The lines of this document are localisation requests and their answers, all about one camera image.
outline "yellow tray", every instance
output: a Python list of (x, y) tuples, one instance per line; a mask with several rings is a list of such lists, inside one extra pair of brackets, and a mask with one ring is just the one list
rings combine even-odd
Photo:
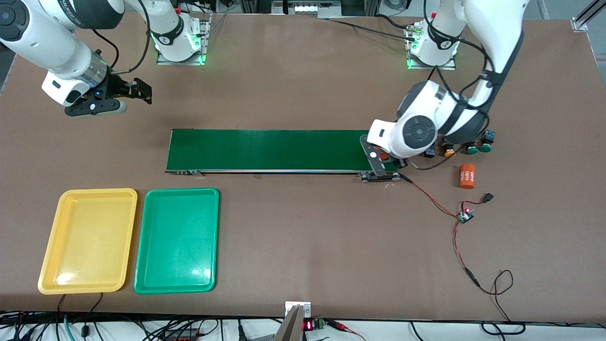
[(126, 278), (137, 192), (77, 189), (59, 199), (40, 271), (45, 294), (112, 292)]

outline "green conveyor belt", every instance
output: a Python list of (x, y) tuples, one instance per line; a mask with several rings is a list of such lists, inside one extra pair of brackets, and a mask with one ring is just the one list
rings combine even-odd
[[(173, 129), (167, 172), (357, 173), (371, 171), (367, 130)], [(395, 171), (386, 165), (388, 171)]]

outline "green button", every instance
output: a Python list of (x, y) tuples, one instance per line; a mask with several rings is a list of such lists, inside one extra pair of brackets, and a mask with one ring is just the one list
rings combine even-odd
[(483, 143), (483, 144), (480, 146), (480, 151), (481, 151), (482, 153), (487, 153), (487, 152), (489, 152), (489, 151), (491, 151), (491, 150), (492, 150), (492, 146), (491, 146), (491, 145), (489, 145), (488, 143)]

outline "red wire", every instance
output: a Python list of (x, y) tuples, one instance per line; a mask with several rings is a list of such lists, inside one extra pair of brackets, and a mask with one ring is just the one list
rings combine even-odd
[(457, 259), (459, 260), (459, 263), (461, 263), (461, 266), (463, 268), (466, 268), (465, 266), (465, 262), (463, 262), (463, 257), (461, 257), (461, 252), (459, 251), (459, 245), (456, 242), (456, 233), (459, 229), (459, 224), (461, 222), (457, 221), (456, 224), (454, 225), (454, 229), (453, 229), (453, 245), (454, 245), (454, 253), (456, 254)]
[(474, 204), (474, 205), (480, 205), (480, 204), (483, 204), (484, 202), (483, 201), (475, 202), (475, 201), (463, 200), (461, 202), (461, 212), (465, 212), (465, 208), (463, 207), (464, 203), (470, 203), (470, 204)]
[(347, 328), (346, 332), (348, 332), (348, 333), (352, 333), (352, 334), (354, 334), (354, 335), (357, 335), (357, 336), (361, 337), (361, 338), (362, 338), (362, 340), (366, 341), (366, 339), (364, 338), (364, 336), (362, 336), (362, 335), (360, 335), (360, 334), (358, 334), (358, 333), (354, 332), (353, 330), (351, 330), (351, 329), (349, 329), (349, 328)]
[(440, 209), (440, 211), (442, 211), (445, 214), (448, 214), (451, 217), (456, 217), (456, 215), (452, 212), (450, 212), (448, 209), (446, 209), (442, 204), (438, 203), (437, 200), (435, 200), (429, 193), (427, 193), (423, 188), (421, 188), (419, 185), (417, 185), (416, 183), (413, 183), (413, 185), (418, 188), (421, 192), (423, 192), (428, 198), (429, 200), (431, 200), (431, 202), (433, 202), (438, 209)]

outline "orange cylinder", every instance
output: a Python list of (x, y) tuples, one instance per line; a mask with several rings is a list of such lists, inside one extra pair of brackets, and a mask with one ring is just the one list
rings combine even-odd
[(459, 170), (459, 187), (472, 189), (476, 184), (476, 166), (471, 163), (461, 165)]

